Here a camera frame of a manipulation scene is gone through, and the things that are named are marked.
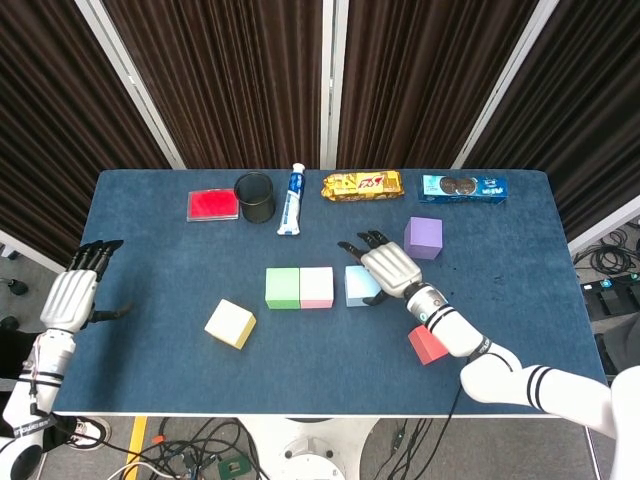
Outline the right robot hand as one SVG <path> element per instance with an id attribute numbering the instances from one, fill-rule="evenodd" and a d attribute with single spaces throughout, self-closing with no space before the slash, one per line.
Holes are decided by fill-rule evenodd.
<path id="1" fill-rule="evenodd" d="M 368 245 L 367 251 L 347 241 L 339 241 L 337 245 L 353 256 L 380 286 L 380 291 L 374 297 L 363 299 L 366 305 L 377 306 L 387 298 L 408 301 L 426 285 L 419 266 L 383 233 L 369 230 L 358 232 L 357 236 Z"/>

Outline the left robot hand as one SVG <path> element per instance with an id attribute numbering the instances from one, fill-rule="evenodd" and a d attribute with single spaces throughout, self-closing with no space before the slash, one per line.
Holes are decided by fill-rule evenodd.
<path id="1" fill-rule="evenodd" d="M 90 323 L 120 319 L 133 309 L 132 302 L 112 311 L 95 308 L 97 287 L 112 255 L 123 244 L 123 240 L 97 240 L 76 250 L 66 269 L 54 280 L 43 307 L 40 320 L 47 329 L 76 333 Z"/>

